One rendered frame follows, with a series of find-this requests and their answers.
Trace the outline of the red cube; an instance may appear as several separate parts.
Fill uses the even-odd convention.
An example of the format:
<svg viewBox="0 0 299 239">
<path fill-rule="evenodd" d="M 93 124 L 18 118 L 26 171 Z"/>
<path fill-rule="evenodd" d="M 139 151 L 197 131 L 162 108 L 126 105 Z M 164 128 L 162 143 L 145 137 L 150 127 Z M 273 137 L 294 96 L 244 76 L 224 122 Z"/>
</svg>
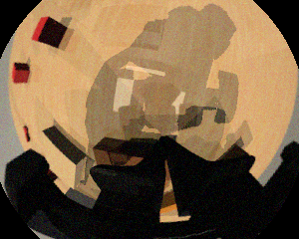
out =
<svg viewBox="0 0 299 239">
<path fill-rule="evenodd" d="M 66 31 L 66 25 L 59 23 L 59 21 L 55 19 L 51 19 L 49 16 L 45 16 L 39 20 L 38 27 L 35 28 L 35 33 L 34 36 L 31 37 L 31 40 L 37 40 L 38 43 L 41 41 L 42 44 L 49 44 L 50 47 L 58 49 L 58 45 L 61 43 Z"/>
<path fill-rule="evenodd" d="M 11 75 L 11 77 L 13 77 L 14 80 L 14 85 L 15 83 L 17 84 L 26 84 L 27 83 L 27 77 L 29 77 L 29 73 L 30 73 L 30 69 L 27 68 L 29 67 L 29 65 L 23 64 L 23 63 L 15 63 L 13 64 L 13 75 Z"/>
<path fill-rule="evenodd" d="M 57 180 L 57 178 L 58 178 L 58 175 L 55 175 L 54 171 L 50 170 L 50 168 L 49 168 L 49 172 L 47 172 L 47 175 L 50 175 L 50 179 L 53 179 L 53 182 L 54 182 L 54 180 Z"/>
</svg>

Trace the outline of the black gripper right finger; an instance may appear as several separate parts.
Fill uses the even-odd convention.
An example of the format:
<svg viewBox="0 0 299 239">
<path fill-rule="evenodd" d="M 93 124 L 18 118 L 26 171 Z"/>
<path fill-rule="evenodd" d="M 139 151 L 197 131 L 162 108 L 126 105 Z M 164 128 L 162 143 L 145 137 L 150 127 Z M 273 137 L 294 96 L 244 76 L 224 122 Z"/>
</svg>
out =
<svg viewBox="0 0 299 239">
<path fill-rule="evenodd" d="M 206 160 L 186 150 L 182 144 L 165 135 L 165 156 L 168 164 L 170 182 L 176 208 L 181 218 L 189 216 L 190 208 L 201 198 L 202 192 L 210 183 L 218 179 L 228 179 L 230 176 L 250 171 L 254 164 L 254 155 L 240 155 L 232 159 Z"/>
</svg>

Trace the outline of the red cylinder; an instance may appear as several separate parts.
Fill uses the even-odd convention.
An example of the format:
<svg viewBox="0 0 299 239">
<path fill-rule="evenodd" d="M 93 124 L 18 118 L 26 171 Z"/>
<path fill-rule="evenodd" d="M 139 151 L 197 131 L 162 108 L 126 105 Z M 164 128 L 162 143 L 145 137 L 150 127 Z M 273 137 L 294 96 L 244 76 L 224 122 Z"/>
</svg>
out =
<svg viewBox="0 0 299 239">
<path fill-rule="evenodd" d="M 27 143 L 29 143 L 30 136 L 29 136 L 29 132 L 27 131 L 27 127 L 26 126 L 25 126 L 25 138 L 27 138 Z"/>
</svg>

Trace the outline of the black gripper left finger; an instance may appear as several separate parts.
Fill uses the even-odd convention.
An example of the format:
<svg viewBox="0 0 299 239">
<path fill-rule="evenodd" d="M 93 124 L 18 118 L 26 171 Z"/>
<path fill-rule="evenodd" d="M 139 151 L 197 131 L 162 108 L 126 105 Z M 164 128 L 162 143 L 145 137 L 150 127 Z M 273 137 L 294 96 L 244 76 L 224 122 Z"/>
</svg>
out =
<svg viewBox="0 0 299 239">
<path fill-rule="evenodd" d="M 135 166 L 97 164 L 90 168 L 90 175 L 101 190 L 153 196 L 154 212 L 160 212 L 166 176 L 164 135 L 158 137 L 146 158 Z"/>
</svg>

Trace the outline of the brown square block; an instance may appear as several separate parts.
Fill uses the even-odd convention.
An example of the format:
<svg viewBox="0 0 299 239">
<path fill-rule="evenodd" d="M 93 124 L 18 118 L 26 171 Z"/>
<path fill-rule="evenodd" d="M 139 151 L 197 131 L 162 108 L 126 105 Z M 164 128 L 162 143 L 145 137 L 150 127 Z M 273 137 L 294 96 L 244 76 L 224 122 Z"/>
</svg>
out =
<svg viewBox="0 0 299 239">
<path fill-rule="evenodd" d="M 93 147 L 97 164 L 107 166 L 135 166 L 150 154 L 154 143 L 138 142 L 137 140 L 125 140 L 114 138 L 102 138 L 101 142 Z M 165 185 L 169 184 L 170 175 L 168 164 L 165 161 Z"/>
</svg>

